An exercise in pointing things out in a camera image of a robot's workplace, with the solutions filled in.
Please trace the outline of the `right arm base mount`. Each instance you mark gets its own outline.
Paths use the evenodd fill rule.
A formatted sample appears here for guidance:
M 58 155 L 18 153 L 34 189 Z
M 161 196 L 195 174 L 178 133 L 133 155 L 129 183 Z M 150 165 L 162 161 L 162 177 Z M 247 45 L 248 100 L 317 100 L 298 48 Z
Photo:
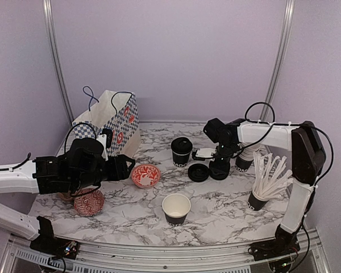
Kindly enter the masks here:
M 250 244 L 248 253 L 253 256 L 254 261 L 297 253 L 301 249 L 297 242 L 297 233 L 300 229 L 301 225 L 295 232 L 288 233 L 278 225 L 273 239 Z

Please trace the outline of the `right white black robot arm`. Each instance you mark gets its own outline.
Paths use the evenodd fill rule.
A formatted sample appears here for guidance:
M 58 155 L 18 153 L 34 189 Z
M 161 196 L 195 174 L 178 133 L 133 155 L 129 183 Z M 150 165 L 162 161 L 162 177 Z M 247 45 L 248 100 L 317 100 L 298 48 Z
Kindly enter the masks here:
M 321 141 L 321 137 L 328 135 L 311 121 L 278 123 L 252 121 L 247 117 L 227 124 L 213 118 L 207 122 L 203 132 L 217 147 L 199 149 L 194 157 L 214 159 L 217 165 L 228 163 L 231 158 L 257 144 L 292 153 L 292 193 L 279 226 L 282 233 L 270 243 L 274 254 L 283 254 L 292 246 L 289 234 L 295 233 L 302 225 L 313 202 L 315 187 L 330 171 L 330 168 L 324 169 L 324 164 L 327 158 L 334 159 L 334 151 L 327 154 Z

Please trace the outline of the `black paper coffee cup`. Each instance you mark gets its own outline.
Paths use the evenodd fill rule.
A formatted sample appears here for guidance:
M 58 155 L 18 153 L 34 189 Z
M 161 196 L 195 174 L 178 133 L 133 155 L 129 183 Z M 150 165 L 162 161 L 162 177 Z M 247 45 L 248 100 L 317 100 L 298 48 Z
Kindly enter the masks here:
M 172 151 L 173 164 L 176 167 L 185 167 L 188 164 L 191 152 L 185 155 L 179 155 Z

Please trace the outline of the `black plastic cup lid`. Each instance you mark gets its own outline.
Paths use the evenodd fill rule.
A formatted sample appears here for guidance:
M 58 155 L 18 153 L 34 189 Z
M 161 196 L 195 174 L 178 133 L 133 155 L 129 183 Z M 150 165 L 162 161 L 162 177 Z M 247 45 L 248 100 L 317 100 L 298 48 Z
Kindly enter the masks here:
M 192 151 L 193 144 L 186 137 L 179 137 L 171 142 L 171 149 L 175 154 L 185 155 Z

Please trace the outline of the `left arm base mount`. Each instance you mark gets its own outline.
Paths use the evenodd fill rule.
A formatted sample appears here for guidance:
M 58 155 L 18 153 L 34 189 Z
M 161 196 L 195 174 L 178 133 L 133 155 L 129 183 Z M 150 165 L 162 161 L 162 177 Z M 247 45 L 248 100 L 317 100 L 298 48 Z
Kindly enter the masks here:
M 56 237 L 49 219 L 42 216 L 38 216 L 36 219 L 39 221 L 39 236 L 31 241 L 30 249 L 51 254 L 57 258 L 75 260 L 80 245 L 79 242 Z

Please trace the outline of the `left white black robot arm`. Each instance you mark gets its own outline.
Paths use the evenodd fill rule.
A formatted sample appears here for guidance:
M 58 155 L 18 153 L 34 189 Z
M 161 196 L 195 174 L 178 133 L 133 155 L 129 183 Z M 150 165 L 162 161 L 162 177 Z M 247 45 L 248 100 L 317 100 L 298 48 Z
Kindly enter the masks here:
M 16 166 L 1 166 L 0 194 L 75 194 L 89 186 L 100 187 L 103 181 L 129 178 L 135 160 L 123 154 L 108 156 L 105 147 L 92 138 L 75 139 L 62 155 L 26 159 Z M 31 241 L 38 238 L 39 245 L 48 253 L 56 253 L 61 246 L 50 220 L 28 216 L 2 204 L 0 228 Z

